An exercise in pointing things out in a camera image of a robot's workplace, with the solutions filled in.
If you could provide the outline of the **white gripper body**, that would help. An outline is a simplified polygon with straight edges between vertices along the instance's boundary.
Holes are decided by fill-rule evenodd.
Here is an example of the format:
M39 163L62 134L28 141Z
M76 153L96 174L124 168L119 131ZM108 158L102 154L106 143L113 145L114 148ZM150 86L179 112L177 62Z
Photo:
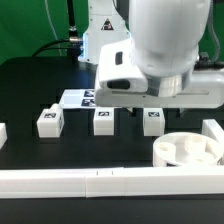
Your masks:
M130 61L131 39L104 45L95 77L97 106L217 108L224 104L224 69L150 77Z

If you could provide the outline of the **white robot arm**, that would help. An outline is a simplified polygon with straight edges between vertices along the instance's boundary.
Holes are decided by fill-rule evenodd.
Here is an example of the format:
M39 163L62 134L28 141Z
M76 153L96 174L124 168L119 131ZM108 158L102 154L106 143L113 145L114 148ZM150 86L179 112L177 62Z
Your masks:
M83 60L97 65L95 103L114 107L217 108L224 72L198 61L212 0L88 0Z

